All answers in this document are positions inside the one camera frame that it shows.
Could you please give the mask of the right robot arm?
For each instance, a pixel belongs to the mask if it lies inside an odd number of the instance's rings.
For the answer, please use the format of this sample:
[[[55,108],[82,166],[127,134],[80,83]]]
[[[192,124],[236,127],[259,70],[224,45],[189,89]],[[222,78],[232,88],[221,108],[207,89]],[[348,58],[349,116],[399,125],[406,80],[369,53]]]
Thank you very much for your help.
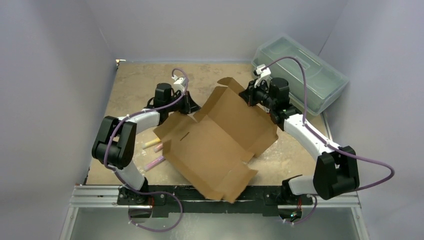
[[[283,78],[262,80],[258,86],[249,82],[239,96],[253,107],[269,110],[271,121],[295,138],[315,159],[313,175],[297,175],[281,183],[279,197],[292,204],[300,195],[317,195],[329,200],[359,188],[360,178],[356,152],[350,146],[339,146],[310,125],[304,114],[291,104],[290,87]]]

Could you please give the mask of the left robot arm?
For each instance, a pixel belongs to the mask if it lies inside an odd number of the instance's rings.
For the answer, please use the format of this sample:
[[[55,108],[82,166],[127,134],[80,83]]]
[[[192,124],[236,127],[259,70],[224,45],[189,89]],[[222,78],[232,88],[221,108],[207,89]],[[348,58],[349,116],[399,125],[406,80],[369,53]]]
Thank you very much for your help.
[[[154,96],[139,112],[122,117],[103,118],[91,155],[107,169],[113,171],[122,186],[130,190],[129,197],[138,205],[149,199],[147,178],[133,162],[136,136],[153,127],[160,126],[170,113],[188,115],[200,110],[188,91],[188,82],[180,78],[173,84],[157,84]]]

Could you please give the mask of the brown cardboard box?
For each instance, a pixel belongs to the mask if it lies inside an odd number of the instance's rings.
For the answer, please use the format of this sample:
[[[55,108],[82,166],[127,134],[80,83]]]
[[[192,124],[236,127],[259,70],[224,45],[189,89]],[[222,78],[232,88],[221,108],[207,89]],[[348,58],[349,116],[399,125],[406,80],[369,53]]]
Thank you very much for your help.
[[[234,78],[217,83],[194,115],[173,112],[154,133],[166,160],[206,199],[233,203],[257,174],[249,161],[278,139],[277,126],[247,105]]]

